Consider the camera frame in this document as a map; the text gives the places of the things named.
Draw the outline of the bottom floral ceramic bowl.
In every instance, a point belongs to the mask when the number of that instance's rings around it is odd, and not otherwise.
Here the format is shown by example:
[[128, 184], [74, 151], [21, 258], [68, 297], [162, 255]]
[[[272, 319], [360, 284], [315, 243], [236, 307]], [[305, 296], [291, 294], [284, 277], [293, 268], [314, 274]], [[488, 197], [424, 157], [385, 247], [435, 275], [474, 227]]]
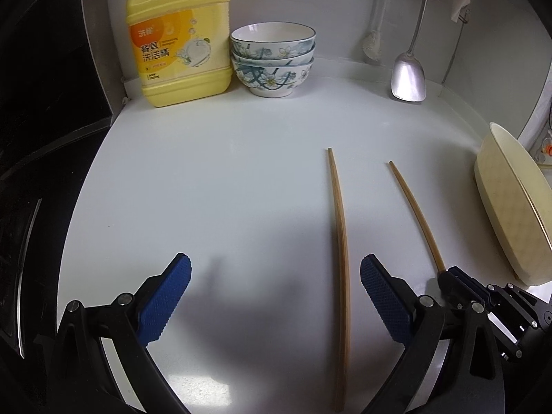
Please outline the bottom floral ceramic bowl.
[[291, 95], [310, 75], [313, 60], [305, 65], [257, 66], [232, 60], [238, 80], [256, 96], [280, 98]]

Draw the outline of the wooden chopstick six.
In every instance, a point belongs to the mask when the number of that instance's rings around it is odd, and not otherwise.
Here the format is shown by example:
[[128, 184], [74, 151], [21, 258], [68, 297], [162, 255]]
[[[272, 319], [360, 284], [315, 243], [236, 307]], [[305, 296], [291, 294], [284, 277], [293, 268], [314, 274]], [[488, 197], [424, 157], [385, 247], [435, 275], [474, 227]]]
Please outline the wooden chopstick six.
[[409, 185], [407, 184], [404, 177], [401, 175], [401, 172], [398, 170], [398, 167], [394, 164], [393, 161], [389, 161], [388, 166], [390, 167], [392, 174], [394, 175], [395, 179], [400, 185], [401, 191], [403, 192], [405, 198], [407, 199], [414, 213], [414, 217], [416, 218], [418, 225], [421, 229], [421, 232], [427, 242], [427, 247], [430, 250], [430, 255], [433, 258], [433, 262], [435, 264], [437, 274], [442, 274], [446, 270], [445, 263], [443, 261], [443, 256], [441, 255], [438, 245], [436, 243], [435, 237], [430, 230], [430, 226], [427, 223], [426, 217], [424, 216], [421, 208], [419, 207], [419, 204], [415, 199], [414, 194], [412, 193]]

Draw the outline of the gas valve with pipe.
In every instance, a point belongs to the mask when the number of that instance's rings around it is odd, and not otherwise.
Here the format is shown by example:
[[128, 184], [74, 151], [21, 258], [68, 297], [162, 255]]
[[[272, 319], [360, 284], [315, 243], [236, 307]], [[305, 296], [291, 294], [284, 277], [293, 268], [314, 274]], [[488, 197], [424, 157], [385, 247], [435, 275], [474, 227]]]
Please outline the gas valve with pipe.
[[541, 169], [551, 169], [551, 108], [547, 109], [544, 127], [533, 145], [532, 157]]

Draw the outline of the yellow dish soap bottle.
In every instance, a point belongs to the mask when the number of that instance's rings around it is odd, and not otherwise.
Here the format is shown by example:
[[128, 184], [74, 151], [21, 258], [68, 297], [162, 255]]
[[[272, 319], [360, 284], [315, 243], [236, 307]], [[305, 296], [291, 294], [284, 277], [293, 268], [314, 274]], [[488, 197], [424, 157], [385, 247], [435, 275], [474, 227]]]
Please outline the yellow dish soap bottle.
[[230, 0], [127, 0], [126, 23], [141, 89], [156, 108], [225, 92]]

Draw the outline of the large cream round basin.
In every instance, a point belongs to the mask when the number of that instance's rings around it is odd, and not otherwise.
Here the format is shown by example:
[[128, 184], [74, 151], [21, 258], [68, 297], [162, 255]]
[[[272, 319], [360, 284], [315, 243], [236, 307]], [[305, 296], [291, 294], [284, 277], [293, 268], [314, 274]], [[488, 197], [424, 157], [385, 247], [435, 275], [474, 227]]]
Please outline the large cream round basin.
[[525, 148], [489, 124], [474, 163], [485, 212], [516, 277], [528, 286], [551, 281], [551, 188]]

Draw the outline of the middle floral ceramic bowl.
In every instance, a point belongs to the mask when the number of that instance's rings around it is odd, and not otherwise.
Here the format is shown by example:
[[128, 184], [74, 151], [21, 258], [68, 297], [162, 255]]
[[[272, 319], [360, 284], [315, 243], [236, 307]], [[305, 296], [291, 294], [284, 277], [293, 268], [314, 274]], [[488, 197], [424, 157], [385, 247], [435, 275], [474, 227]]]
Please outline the middle floral ceramic bowl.
[[234, 52], [231, 54], [231, 57], [236, 62], [244, 63], [246, 66], [303, 66], [313, 60], [314, 52], [315, 46], [313, 46], [309, 51], [304, 52], [304, 54], [296, 57], [286, 56], [255, 59], [242, 57]]

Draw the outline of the stainless steel spatula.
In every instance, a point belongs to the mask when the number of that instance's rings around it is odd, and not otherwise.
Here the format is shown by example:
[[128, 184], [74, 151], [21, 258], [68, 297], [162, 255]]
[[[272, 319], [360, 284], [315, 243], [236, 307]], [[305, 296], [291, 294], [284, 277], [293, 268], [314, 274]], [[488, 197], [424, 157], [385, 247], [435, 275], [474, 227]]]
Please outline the stainless steel spatula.
[[414, 34], [408, 50], [395, 60], [390, 88], [394, 98], [409, 103], [421, 103], [427, 96], [427, 84], [423, 66], [414, 56], [414, 48], [427, 8], [427, 0], [421, 0]]

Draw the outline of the wooden chopstick five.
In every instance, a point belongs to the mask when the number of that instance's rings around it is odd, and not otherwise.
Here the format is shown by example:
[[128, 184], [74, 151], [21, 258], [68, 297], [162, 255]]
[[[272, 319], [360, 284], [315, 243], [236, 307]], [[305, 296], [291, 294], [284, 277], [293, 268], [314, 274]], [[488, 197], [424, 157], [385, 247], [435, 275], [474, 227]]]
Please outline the wooden chopstick five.
[[343, 205], [343, 194], [339, 182], [339, 171], [332, 148], [327, 149], [331, 189], [334, 203], [335, 227], [338, 253], [338, 348], [337, 369], [333, 409], [343, 412], [346, 402], [347, 377], [351, 347], [351, 300], [350, 272], [347, 244], [346, 221]]

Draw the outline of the top floral ceramic bowl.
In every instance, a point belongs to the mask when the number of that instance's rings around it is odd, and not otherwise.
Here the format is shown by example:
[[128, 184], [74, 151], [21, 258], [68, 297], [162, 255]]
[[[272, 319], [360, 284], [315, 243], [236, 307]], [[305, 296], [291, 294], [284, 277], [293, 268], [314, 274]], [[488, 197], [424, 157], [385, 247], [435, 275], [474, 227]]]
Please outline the top floral ceramic bowl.
[[234, 53], [246, 58], [296, 57], [309, 51], [316, 31], [308, 25], [290, 21], [251, 23], [230, 35]]

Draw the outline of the floral ceramic bowl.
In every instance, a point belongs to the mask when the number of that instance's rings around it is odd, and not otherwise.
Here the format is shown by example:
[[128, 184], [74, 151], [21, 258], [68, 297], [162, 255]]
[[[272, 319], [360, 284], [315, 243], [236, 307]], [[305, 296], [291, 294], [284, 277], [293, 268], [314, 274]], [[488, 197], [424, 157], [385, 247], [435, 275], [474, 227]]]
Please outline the floral ceramic bowl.
[[231, 54], [231, 57], [236, 62], [244, 63], [246, 66], [303, 66], [313, 60], [314, 52], [315, 46], [313, 46], [309, 51], [304, 52], [304, 54], [296, 57], [286, 56], [255, 59], [242, 57], [234, 52]]
[[230, 35], [234, 53], [246, 58], [296, 57], [309, 51], [316, 31], [308, 25], [290, 21], [251, 23]]
[[256, 96], [280, 98], [291, 95], [310, 75], [313, 60], [305, 65], [257, 66], [232, 60], [238, 80]]

